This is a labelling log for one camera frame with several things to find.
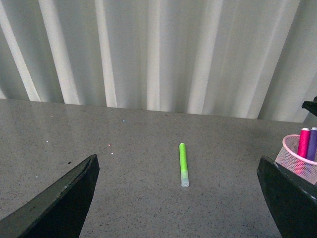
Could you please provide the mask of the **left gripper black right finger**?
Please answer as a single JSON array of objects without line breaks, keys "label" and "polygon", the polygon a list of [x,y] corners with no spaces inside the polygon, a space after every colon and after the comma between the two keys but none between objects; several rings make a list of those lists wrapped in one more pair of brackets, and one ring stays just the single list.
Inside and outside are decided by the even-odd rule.
[{"label": "left gripper black right finger", "polygon": [[317,187],[266,156],[260,159],[257,176],[281,236],[315,238]]}]

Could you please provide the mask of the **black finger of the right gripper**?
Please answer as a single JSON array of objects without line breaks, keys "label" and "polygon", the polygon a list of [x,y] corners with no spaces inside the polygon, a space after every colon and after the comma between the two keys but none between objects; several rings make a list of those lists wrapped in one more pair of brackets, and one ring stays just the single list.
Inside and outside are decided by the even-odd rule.
[{"label": "black finger of the right gripper", "polygon": [[314,116],[317,116],[317,96],[315,96],[312,101],[304,101],[302,103],[302,108],[306,109]]}]

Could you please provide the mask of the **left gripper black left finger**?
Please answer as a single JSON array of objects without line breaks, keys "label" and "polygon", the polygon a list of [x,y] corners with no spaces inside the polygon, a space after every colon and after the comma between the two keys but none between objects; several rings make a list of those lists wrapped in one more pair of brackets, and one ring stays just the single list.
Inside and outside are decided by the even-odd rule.
[{"label": "left gripper black left finger", "polygon": [[2,238],[77,238],[93,200],[99,162],[91,155],[0,221]]}]

